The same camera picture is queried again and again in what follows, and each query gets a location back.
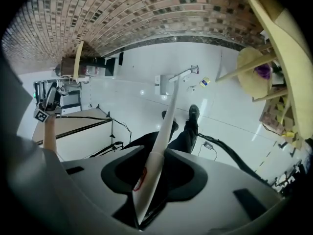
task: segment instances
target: black pants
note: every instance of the black pants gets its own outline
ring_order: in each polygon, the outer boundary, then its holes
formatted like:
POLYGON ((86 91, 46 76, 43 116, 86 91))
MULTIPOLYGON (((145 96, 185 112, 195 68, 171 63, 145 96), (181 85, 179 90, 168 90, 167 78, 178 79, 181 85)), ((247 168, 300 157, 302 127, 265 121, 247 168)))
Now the black pants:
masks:
MULTIPOLYGON (((171 140, 172 135, 174 133, 174 128, 175 127, 173 125, 169 141, 171 140)), ((191 153, 196 142, 197 134, 198 134, 197 121, 188 120, 186 121, 184 131, 181 132, 179 136, 168 145, 168 148, 191 153)), ((157 135, 158 132, 148 133, 140 137, 139 139, 132 141, 130 144, 126 145, 124 149, 137 145, 144 145, 148 150, 151 151, 156 141, 157 135)))

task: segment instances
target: forearm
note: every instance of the forearm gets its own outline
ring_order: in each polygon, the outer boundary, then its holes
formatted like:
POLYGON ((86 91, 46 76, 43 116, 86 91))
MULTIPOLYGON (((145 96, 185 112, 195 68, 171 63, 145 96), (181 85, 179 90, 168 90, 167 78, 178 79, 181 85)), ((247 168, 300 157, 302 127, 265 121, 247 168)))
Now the forearm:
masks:
POLYGON ((45 122, 45 133, 44 133, 44 149, 57 152, 57 144, 55 139, 55 130, 54 130, 54 117, 50 117, 45 122))

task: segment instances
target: person's foot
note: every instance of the person's foot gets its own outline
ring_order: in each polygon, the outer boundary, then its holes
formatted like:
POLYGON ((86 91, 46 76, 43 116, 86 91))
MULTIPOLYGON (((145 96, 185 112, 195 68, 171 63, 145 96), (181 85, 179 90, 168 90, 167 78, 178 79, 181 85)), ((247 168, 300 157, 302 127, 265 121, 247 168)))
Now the person's foot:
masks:
POLYGON ((192 104, 189 108, 189 120, 197 121, 200 116, 200 111, 197 105, 192 104))
MULTIPOLYGON (((162 118, 163 119, 165 118, 165 114, 166 114, 166 111, 162 112, 162 118)), ((176 118, 174 118, 172 128, 174 128, 174 131, 178 130, 178 124, 176 123, 176 118)))

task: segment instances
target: brick wall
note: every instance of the brick wall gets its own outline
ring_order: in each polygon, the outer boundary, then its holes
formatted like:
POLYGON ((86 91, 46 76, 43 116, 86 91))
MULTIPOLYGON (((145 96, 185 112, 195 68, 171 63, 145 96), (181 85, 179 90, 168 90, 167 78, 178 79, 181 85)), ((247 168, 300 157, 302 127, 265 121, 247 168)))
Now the brick wall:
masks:
POLYGON ((18 73, 46 69, 71 56, 103 55, 149 37, 199 34, 246 45, 262 28, 247 0, 28 0, 2 39, 18 73))

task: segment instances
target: person's leg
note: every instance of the person's leg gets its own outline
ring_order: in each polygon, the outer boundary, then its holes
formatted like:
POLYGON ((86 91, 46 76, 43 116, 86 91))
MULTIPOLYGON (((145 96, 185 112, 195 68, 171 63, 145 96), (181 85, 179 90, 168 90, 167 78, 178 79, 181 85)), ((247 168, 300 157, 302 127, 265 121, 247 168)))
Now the person's leg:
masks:
POLYGON ((186 121, 184 131, 172 141, 168 147, 173 150, 178 150, 186 153, 191 153, 195 145, 198 134, 198 118, 200 112, 196 105, 191 105, 189 108, 189 120, 186 121))
MULTIPOLYGON (((166 114, 166 111, 162 112, 163 119, 165 117, 165 114, 166 114)), ((174 119, 169 141, 172 139, 173 133, 176 130, 178 130, 178 124, 176 123, 176 119, 174 119)), ((156 139, 157 139, 157 135, 158 135, 158 131, 148 133, 148 134, 140 137, 139 139, 132 141, 130 144, 126 145, 124 147, 124 149, 127 149, 129 147, 133 147, 133 146, 144 145, 147 149, 151 150, 153 148, 153 145, 154 145, 156 139)))

